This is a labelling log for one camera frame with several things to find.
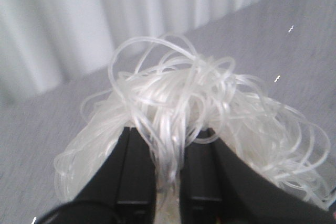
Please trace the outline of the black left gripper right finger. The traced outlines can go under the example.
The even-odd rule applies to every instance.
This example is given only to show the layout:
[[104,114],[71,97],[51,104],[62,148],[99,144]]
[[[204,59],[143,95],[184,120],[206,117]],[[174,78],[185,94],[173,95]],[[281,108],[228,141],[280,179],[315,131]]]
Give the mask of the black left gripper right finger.
[[335,223],[335,218],[264,179],[218,138],[185,150],[181,222]]

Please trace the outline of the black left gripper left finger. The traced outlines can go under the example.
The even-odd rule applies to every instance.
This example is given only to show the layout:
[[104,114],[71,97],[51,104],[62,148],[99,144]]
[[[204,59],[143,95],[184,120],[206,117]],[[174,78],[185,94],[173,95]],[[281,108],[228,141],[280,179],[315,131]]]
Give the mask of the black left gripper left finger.
[[135,128],[124,128],[115,149],[74,200],[39,223],[153,223],[154,165]]

